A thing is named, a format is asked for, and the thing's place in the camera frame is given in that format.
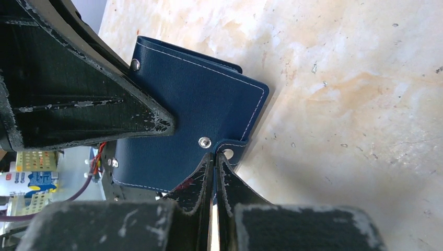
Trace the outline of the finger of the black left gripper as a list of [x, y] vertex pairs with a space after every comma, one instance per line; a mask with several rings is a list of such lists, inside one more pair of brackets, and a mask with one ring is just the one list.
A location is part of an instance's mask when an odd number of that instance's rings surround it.
[[169, 136], [174, 117], [71, 1], [1, 1], [1, 149]]

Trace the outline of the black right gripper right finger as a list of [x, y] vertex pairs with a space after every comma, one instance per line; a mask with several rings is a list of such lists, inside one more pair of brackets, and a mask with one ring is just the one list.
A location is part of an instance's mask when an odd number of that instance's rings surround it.
[[385, 250], [372, 219], [345, 206], [272, 204], [216, 157], [221, 250]]

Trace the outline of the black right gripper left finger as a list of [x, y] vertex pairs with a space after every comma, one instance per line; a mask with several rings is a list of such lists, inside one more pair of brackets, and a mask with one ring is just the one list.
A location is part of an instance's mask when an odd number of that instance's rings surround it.
[[72, 201], [45, 207], [18, 250], [210, 250], [213, 155], [157, 201]]

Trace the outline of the dark blue leather card holder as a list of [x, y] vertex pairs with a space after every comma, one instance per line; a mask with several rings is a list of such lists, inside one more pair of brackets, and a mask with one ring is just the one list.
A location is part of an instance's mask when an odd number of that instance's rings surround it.
[[139, 36], [130, 73], [174, 116], [171, 136], [119, 139], [112, 173], [120, 186], [168, 192], [181, 186], [206, 153], [233, 152], [237, 165], [269, 95], [238, 65]]

